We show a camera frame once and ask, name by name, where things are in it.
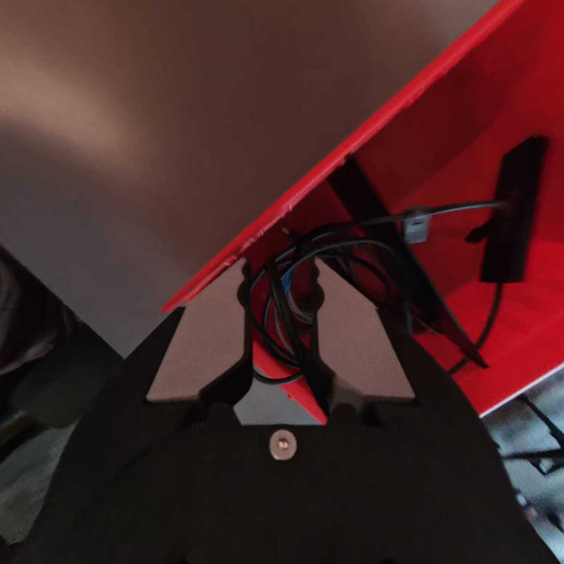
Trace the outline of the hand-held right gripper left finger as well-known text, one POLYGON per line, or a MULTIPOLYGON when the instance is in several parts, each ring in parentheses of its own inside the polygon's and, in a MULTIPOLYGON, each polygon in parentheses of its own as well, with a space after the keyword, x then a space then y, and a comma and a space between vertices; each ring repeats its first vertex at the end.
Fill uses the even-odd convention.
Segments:
POLYGON ((229 266, 184 307, 147 392, 150 403, 194 400, 205 386, 233 368, 245 352, 245 309, 239 295, 248 261, 229 266))

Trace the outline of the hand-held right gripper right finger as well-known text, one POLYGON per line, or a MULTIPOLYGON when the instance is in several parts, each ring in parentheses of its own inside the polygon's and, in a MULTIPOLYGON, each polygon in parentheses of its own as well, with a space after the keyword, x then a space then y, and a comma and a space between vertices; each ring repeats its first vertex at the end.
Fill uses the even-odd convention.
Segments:
POLYGON ((328 407, 411 404, 416 395, 377 306, 322 260, 315 259, 323 300, 317 313, 320 361, 330 375, 328 407))

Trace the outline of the black usb hub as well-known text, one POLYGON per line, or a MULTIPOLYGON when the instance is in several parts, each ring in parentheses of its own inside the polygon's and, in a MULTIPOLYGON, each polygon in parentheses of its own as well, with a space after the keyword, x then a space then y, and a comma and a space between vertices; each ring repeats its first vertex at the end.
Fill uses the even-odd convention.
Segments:
MULTIPOLYGON (((370 184, 354 157, 348 158, 328 178, 328 183, 353 221, 387 219, 385 207, 377 190, 370 184)), ((455 344, 464 356, 487 368, 476 346, 463 330, 446 301, 433 285, 429 275, 405 242, 397 224, 400 220, 370 224, 360 228, 369 239, 384 244, 377 257, 384 269, 404 291, 413 311, 423 322, 455 344)))
POLYGON ((523 281, 530 247, 540 180, 549 139, 527 138, 501 160, 495 198, 501 203, 485 228, 480 281, 513 284, 523 281))

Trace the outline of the red plastic bin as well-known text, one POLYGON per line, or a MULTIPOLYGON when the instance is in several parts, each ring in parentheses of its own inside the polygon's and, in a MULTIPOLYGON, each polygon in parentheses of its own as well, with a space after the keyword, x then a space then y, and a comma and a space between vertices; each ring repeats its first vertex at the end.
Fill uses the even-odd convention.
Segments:
MULTIPOLYGON (((480 281, 490 209, 429 216, 410 245, 433 285, 488 365, 468 360, 426 325, 378 260, 385 246, 328 249, 330 263, 366 296, 401 314, 410 306, 416 340, 484 416, 563 366, 563 1, 501 1, 382 109, 229 243, 163 310, 189 302, 241 257, 257 272, 291 240, 352 223, 328 178, 354 157, 390 216, 496 201, 501 160, 529 137, 549 139, 525 276, 480 281)), ((321 237, 378 241, 361 226, 321 237)))

